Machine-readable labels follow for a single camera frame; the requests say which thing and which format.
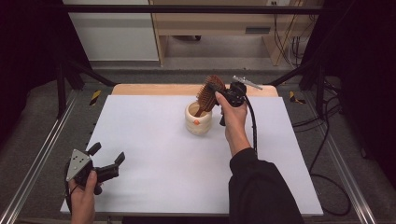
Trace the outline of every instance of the hairbrush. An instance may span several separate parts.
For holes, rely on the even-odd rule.
[[[199,109],[194,116],[201,117],[204,111],[210,112],[215,105],[219,104],[215,91],[224,92],[225,90],[225,85],[219,77],[215,75],[207,77],[205,84],[197,94]]]

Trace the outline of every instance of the human hand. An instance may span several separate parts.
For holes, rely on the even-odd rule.
[[[234,156],[237,152],[251,147],[245,131],[248,107],[246,103],[233,107],[221,93],[216,91],[215,94],[225,119],[225,137],[230,146],[231,155]]]
[[[92,224],[95,218],[95,200],[93,191],[96,187],[97,173],[91,171],[85,189],[74,179],[69,181],[72,198],[72,224]]]

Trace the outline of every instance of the table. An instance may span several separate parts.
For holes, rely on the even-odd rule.
[[[88,147],[102,144],[92,157],[94,166],[109,165],[122,151],[126,159],[120,176],[107,181],[96,197],[96,212],[228,215],[231,153],[224,127],[218,125],[219,106],[213,109],[213,127],[206,135],[191,134],[184,126],[184,108],[196,100],[200,88],[177,84],[120,84],[114,88]],[[263,86],[263,91],[248,87],[247,95],[258,124],[259,159],[276,164],[304,216],[322,215],[282,98],[270,86]],[[248,116],[247,136],[252,135],[249,123]],[[65,203],[61,211],[68,212]]]

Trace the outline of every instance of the white ceramic cup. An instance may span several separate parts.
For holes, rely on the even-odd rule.
[[[200,117],[195,117],[199,109],[198,102],[192,102],[186,106],[185,118],[186,127],[190,133],[204,134],[209,132],[212,127],[212,111],[202,112]]]

